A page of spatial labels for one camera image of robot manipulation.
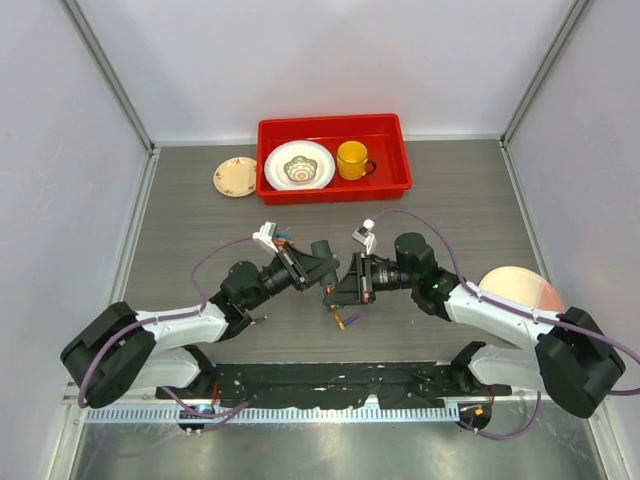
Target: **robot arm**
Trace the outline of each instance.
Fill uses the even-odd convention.
[[[261,270],[251,262],[237,262],[229,269],[220,291],[202,307],[144,312],[118,302],[102,312],[61,354],[78,385],[113,335],[135,322],[143,324],[102,358],[86,392],[88,405],[100,408],[130,389],[158,385],[187,389],[198,396],[210,387],[214,373],[208,359],[190,344],[235,337],[252,323],[250,310],[289,286],[304,291],[340,265],[332,256],[309,255],[287,242],[276,246],[275,237],[276,224],[271,222],[254,233],[253,240],[273,255],[272,261]],[[325,244],[324,240],[315,242],[312,250]]]
[[[328,309],[369,304],[379,292],[410,289],[411,299],[428,315],[475,326],[519,348],[472,342],[452,362],[459,367],[456,381],[461,386],[502,384],[546,392],[579,417],[591,416],[624,373],[625,365],[613,347],[535,321],[557,318],[601,334],[583,310],[537,310],[502,298],[500,308],[487,301],[497,297],[481,292],[471,282],[461,284],[457,275],[439,267],[433,249],[418,233],[404,233],[395,240],[395,261],[376,256],[373,226],[367,220],[353,233],[365,252],[354,253],[347,274],[329,286],[323,300]],[[534,320],[514,313],[523,310]]]

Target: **orange marker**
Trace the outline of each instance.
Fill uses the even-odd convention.
[[[340,318],[340,315],[338,315],[337,313],[334,313],[333,314],[333,318],[335,318],[336,323],[340,327],[340,330],[346,330],[347,329],[347,327],[344,326],[344,323],[342,323],[342,319]]]

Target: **mug handle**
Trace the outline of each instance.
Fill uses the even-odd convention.
[[[366,171],[367,167],[365,166],[364,167],[365,168],[365,172],[364,172],[363,177],[366,177],[367,175],[371,175],[373,172],[376,171],[376,168],[378,168],[378,165],[376,165],[376,162],[374,160],[371,160],[371,159],[367,160],[367,165],[372,165],[373,166],[373,170]]]

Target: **white cable tray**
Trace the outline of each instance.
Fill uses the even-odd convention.
[[[227,411],[218,408],[216,411]],[[85,423],[215,423],[219,420],[180,419],[179,405],[111,405],[89,410]],[[409,408],[381,410],[377,403],[366,403],[357,409],[320,410],[313,408],[263,409],[247,408],[229,423],[365,423],[365,422],[453,422],[460,420],[458,404],[450,402],[443,408]]]

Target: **white bowl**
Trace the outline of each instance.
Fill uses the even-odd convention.
[[[284,165],[294,157],[303,156],[315,160],[318,164],[313,178],[303,182],[294,182],[284,171]],[[319,143],[308,140],[296,140],[280,145],[264,164],[267,181],[276,190],[310,190],[326,187],[336,172],[333,155]]]

